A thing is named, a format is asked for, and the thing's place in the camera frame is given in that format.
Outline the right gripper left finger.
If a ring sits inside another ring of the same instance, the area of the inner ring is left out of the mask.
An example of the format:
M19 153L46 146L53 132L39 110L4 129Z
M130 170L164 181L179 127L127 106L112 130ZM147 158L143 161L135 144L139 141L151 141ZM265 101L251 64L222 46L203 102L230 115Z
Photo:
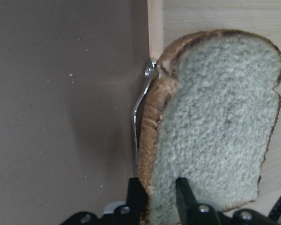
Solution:
M145 225L147 215L148 195L139 178L130 178L128 181L126 207L129 208L129 217L132 225Z

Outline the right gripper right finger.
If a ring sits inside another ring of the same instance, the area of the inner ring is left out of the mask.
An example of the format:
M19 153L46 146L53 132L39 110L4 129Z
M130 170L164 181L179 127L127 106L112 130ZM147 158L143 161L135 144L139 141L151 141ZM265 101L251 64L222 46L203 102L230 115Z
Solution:
M187 178L176 179L176 206L182 225L194 225L197 200L191 190Z

